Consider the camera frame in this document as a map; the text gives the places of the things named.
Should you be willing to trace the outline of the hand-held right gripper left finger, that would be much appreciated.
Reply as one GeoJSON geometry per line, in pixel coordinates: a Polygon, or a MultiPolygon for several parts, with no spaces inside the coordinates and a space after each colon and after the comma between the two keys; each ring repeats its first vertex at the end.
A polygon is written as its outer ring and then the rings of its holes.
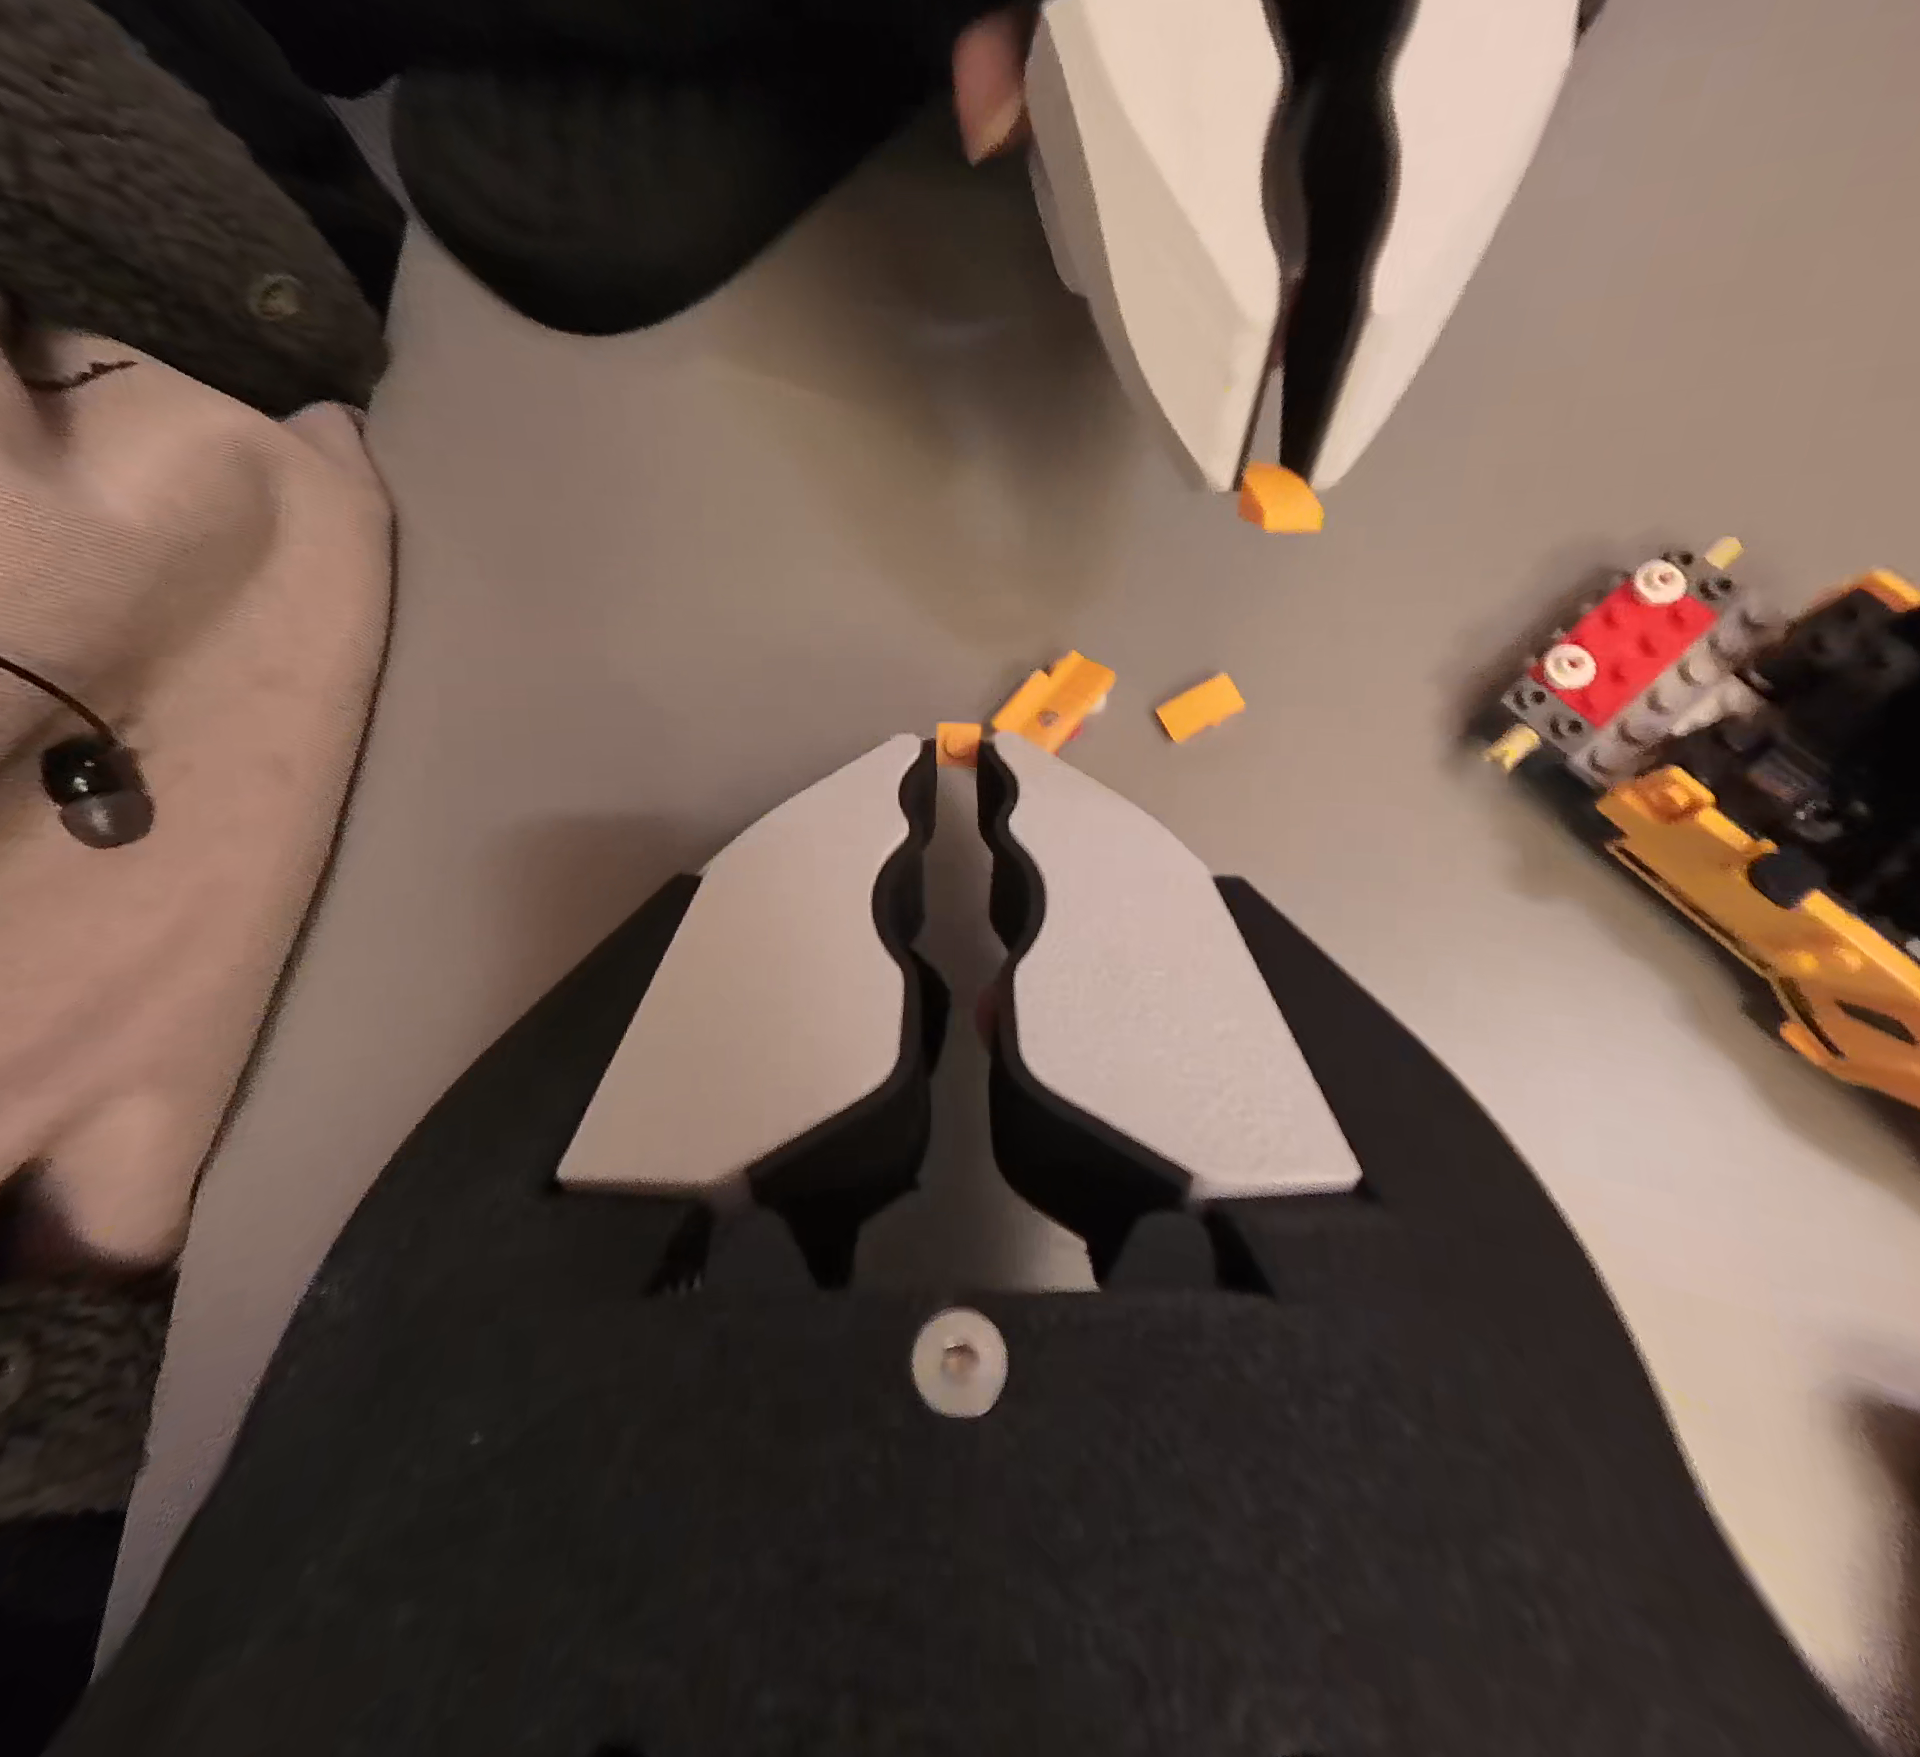
{"type": "Polygon", "coordinates": [[[814,1279],[921,1180],[949,993],[917,948],[935,745],[896,735],[697,875],[558,1165],[570,1192],[773,1213],[814,1279]]]}

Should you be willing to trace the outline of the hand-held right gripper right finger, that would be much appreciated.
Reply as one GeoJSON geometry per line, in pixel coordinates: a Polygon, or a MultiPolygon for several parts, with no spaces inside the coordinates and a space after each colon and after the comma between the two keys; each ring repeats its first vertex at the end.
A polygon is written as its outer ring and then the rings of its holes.
{"type": "Polygon", "coordinates": [[[978,763],[995,1164],[1108,1285],[1147,1219],[1351,1197],[1362,1165],[1209,863],[1017,733],[978,763]]]}

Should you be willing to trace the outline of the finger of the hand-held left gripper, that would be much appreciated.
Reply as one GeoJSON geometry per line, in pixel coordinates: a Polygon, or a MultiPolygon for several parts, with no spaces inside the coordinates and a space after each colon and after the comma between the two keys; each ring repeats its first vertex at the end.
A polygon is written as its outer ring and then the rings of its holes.
{"type": "Polygon", "coordinates": [[[1405,398],[1545,138],[1581,0],[1412,0],[1385,63],[1391,190],[1305,473],[1339,484],[1405,398]]]}
{"type": "Polygon", "coordinates": [[[1191,484],[1314,489],[1293,336],[1310,197],[1298,0],[1040,0],[1029,172],[1063,279],[1191,484]]]}

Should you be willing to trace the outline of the person's left forearm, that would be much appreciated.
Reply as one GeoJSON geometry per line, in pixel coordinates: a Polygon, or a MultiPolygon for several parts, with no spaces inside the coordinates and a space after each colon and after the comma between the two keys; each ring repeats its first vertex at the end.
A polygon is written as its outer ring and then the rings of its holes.
{"type": "Polygon", "coordinates": [[[504,306],[608,336],[704,302],[1028,0],[92,0],[385,311],[399,197],[504,306]]]}

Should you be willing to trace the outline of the orange flat lego tile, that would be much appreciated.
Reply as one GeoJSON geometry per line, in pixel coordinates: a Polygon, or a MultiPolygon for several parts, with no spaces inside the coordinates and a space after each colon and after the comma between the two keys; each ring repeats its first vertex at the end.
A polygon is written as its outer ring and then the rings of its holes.
{"type": "Polygon", "coordinates": [[[1227,669],[1197,681],[1154,706],[1154,720],[1165,736],[1186,745],[1239,717],[1246,699],[1227,669]]]}

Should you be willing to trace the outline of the orange white red lego subassembly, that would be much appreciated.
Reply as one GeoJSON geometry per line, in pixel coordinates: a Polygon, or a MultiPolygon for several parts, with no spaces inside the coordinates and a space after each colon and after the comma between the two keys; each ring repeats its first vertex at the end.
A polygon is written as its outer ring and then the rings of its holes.
{"type": "Polygon", "coordinates": [[[1116,681],[1115,667],[1072,649],[1035,669],[988,720],[988,733],[997,740],[1019,736],[1060,756],[1108,710],[1116,681]]]}

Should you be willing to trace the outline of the yellow lego car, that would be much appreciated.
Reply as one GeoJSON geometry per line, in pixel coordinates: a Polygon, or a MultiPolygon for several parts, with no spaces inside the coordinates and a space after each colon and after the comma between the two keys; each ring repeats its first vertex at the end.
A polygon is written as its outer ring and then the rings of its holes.
{"type": "Polygon", "coordinates": [[[1919,1105],[1919,592],[1867,569],[1786,614],[1741,542],[1567,596],[1483,756],[1752,980],[1826,1078],[1919,1105]]]}

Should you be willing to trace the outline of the person's left hand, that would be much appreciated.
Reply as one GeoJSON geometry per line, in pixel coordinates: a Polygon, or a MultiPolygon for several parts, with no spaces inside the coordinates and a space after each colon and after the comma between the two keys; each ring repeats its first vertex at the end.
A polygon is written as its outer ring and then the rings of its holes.
{"type": "Polygon", "coordinates": [[[1036,14],[1008,5],[963,26],[951,53],[953,117],[969,165],[979,168],[1031,136],[1028,53],[1036,14]]]}

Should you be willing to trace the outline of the beige shirt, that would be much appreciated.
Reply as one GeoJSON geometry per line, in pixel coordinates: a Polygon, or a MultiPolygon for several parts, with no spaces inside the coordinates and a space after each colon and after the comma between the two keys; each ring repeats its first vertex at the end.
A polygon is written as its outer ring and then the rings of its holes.
{"type": "Polygon", "coordinates": [[[325,879],[392,617],[357,412],[257,412],[81,332],[4,355],[3,649],[106,720],[156,818],[99,848],[4,672],[4,1260],[168,1263],[325,879]]]}

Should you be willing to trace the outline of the dark wired earphone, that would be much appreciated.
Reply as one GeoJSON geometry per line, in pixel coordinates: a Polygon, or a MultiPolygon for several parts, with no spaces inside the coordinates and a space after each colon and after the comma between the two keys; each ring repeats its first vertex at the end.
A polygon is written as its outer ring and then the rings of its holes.
{"type": "Polygon", "coordinates": [[[4,1176],[157,1261],[334,856],[392,626],[383,508],[289,532],[132,720],[68,708],[4,825],[4,1176]]]}

